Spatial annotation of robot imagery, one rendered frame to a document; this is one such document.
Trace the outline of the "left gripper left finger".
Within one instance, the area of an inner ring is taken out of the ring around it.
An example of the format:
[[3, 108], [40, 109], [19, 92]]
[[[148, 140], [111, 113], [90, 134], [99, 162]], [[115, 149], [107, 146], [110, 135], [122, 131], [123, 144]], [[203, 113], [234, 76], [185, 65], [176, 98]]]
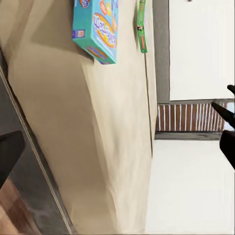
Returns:
[[25, 149], [24, 136], [21, 130], [0, 136], [0, 188]]

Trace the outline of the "board game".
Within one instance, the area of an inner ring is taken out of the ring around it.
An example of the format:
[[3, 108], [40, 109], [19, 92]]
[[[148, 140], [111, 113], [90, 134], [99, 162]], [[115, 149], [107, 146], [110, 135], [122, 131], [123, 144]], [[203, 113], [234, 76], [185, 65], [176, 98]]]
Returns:
[[137, 29], [141, 52], [147, 52], [149, 17], [147, 0], [140, 0], [139, 13], [137, 19]]
[[74, 0], [72, 41], [100, 63], [116, 64], [118, 0]]

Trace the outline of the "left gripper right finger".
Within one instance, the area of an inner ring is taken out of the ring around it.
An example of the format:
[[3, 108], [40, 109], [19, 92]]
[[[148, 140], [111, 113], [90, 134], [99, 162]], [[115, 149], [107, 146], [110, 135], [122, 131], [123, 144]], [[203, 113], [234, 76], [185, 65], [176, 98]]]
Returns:
[[219, 147], [235, 170], [235, 132], [224, 130]]

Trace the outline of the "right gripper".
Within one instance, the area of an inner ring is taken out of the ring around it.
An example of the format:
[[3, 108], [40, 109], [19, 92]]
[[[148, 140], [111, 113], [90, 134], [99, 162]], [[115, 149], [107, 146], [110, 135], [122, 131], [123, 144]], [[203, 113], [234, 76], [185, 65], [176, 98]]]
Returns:
[[[235, 94], [235, 86], [229, 85], [227, 87], [232, 93]], [[235, 128], [235, 114], [226, 108], [216, 104], [215, 102], [211, 103], [212, 107], [223, 117], [233, 128]]]

